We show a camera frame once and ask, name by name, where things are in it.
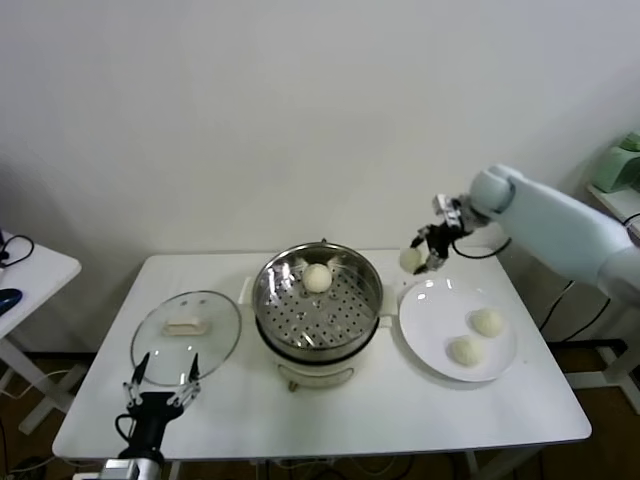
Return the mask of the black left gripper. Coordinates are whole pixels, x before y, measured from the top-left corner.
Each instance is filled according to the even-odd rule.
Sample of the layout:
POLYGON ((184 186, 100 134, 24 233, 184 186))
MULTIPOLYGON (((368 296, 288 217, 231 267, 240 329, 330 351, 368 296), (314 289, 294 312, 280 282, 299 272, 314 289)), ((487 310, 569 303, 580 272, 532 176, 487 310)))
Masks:
POLYGON ((161 445, 167 425, 183 414, 201 391, 199 354, 194 355, 187 380, 172 394, 169 392, 140 392, 140 386, 150 359, 147 352, 134 368, 131 380, 123 383, 127 412, 118 421, 129 419, 132 432, 126 434, 118 425, 118 434, 127 447, 119 458, 163 458, 161 445))

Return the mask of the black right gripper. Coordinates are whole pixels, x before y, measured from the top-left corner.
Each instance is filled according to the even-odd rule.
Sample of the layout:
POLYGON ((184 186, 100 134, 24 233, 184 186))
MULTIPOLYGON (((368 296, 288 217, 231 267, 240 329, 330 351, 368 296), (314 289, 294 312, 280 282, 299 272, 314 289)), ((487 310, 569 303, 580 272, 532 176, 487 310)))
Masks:
POLYGON ((418 248, 423 243, 427 243, 429 254, 415 267, 413 274, 420 275, 439 270, 448 260, 453 241, 454 231, 446 223, 420 228, 412 239, 410 247, 418 248))

